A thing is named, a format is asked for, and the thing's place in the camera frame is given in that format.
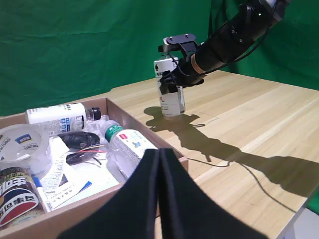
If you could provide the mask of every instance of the wooden table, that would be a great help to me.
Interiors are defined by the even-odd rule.
[[[184,94],[174,120],[161,116],[155,79],[103,95],[193,159],[212,200],[276,238],[319,183],[319,92],[217,71]]]

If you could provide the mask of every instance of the can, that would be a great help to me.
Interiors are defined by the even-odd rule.
[[[159,59],[154,61],[154,71],[157,79],[159,102],[163,116],[174,117],[179,116],[185,112],[185,101],[183,87],[178,86],[178,92],[168,93],[162,95],[160,92],[160,79],[165,71],[172,71],[177,67],[175,62],[171,59],[168,54],[162,55]]]
[[[32,177],[23,168],[0,172],[0,230],[45,214]]]

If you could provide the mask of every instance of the green screen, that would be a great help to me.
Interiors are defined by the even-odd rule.
[[[210,0],[0,0],[0,116],[155,77],[164,37],[207,39]]]
[[[212,0],[213,29],[238,13],[244,0]],[[285,18],[269,31],[265,41],[246,59],[223,70],[319,89],[319,2],[294,0]]]

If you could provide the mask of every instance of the clear tape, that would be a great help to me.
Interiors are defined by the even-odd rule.
[[[40,179],[51,166],[49,136],[41,127],[15,124],[0,129],[0,170],[20,167]]]

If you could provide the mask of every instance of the robotic arm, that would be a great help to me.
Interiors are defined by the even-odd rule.
[[[160,79],[161,93],[177,92],[177,86],[185,88],[202,84],[208,73],[244,59],[260,45],[269,29],[284,18],[285,9],[290,2],[291,0],[248,0],[240,5],[237,15],[200,45],[196,43],[193,34],[164,38],[159,52],[166,52],[171,56],[170,52],[181,51],[184,57],[175,70],[163,73]],[[242,55],[261,36],[261,41]]]

